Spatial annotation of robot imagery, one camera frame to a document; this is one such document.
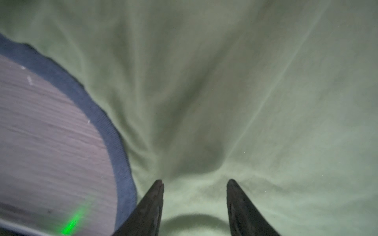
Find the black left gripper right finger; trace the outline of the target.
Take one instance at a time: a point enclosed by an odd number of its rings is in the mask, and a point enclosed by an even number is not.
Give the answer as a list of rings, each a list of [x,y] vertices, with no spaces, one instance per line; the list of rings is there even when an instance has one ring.
[[[226,186],[226,200],[232,236],[279,236],[258,211],[236,180]]]

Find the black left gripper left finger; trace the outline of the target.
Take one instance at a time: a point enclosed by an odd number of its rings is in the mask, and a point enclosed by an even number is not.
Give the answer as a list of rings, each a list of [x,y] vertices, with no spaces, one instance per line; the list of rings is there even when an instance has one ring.
[[[113,233],[113,236],[158,236],[163,194],[162,180],[155,181],[130,217]]]

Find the green tank top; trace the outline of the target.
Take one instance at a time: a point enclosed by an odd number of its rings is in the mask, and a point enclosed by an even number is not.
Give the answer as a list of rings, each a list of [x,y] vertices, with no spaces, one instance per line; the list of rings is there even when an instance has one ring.
[[[283,236],[377,235],[377,1],[1,1],[1,34],[164,181],[163,236],[229,235],[229,179]]]

